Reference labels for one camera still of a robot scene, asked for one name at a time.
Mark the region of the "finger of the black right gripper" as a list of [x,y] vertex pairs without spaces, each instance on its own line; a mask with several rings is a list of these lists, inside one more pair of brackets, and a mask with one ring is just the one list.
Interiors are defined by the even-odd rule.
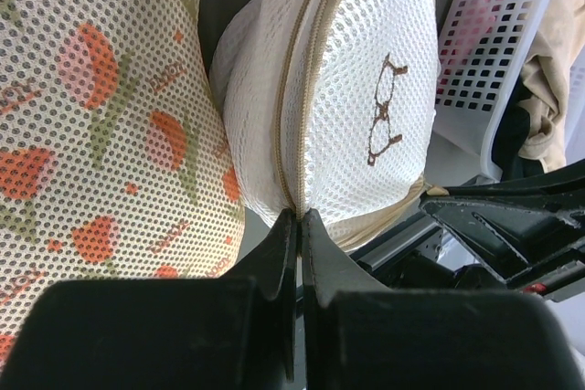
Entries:
[[499,184],[430,190],[420,210],[510,290],[584,279],[584,166]]

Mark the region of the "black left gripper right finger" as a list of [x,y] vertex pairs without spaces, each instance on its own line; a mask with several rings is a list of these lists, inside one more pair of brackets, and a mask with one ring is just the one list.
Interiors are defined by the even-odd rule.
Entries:
[[300,224],[311,389],[581,389],[554,314],[506,290],[393,290]]

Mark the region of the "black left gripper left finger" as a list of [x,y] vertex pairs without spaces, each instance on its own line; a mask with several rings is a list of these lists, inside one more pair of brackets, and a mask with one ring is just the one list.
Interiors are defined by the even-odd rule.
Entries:
[[34,305],[4,389],[280,389],[294,378],[297,223],[216,279],[63,281]]

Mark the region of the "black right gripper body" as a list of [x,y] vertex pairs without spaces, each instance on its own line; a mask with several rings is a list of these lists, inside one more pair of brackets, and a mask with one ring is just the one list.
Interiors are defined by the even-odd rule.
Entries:
[[411,216],[356,251],[356,263],[391,289],[516,290],[562,302],[584,292],[584,248],[503,280],[427,216]]

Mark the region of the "white mesh laundry bag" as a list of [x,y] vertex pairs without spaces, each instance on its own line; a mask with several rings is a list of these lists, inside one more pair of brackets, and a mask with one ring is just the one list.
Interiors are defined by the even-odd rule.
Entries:
[[435,0],[250,0],[210,71],[244,205],[365,245],[424,190],[439,71]]

